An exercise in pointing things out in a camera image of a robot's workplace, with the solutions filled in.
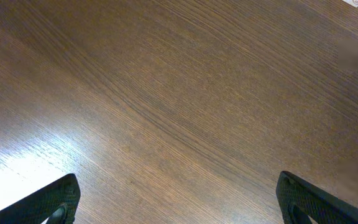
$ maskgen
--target wood grain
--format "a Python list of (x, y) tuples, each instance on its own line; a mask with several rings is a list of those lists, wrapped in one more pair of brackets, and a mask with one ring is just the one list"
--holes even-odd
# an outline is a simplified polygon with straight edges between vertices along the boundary
[(74, 172), (76, 223), (282, 223), (289, 170), (358, 207), (358, 9), (0, 1), (0, 209)]

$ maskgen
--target white paper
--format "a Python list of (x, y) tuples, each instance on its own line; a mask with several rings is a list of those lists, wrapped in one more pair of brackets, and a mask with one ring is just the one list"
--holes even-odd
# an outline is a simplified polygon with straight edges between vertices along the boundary
[(343, 0), (343, 1), (351, 4), (354, 7), (358, 7), (358, 0)]

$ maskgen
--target dark wood grain streak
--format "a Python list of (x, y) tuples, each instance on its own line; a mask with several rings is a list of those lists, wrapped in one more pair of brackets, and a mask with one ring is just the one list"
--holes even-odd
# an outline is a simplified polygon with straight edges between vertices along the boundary
[(358, 207), (343, 39), (340, 0), (2, 0), (0, 209), (74, 172), (77, 223), (282, 223), (281, 170)]

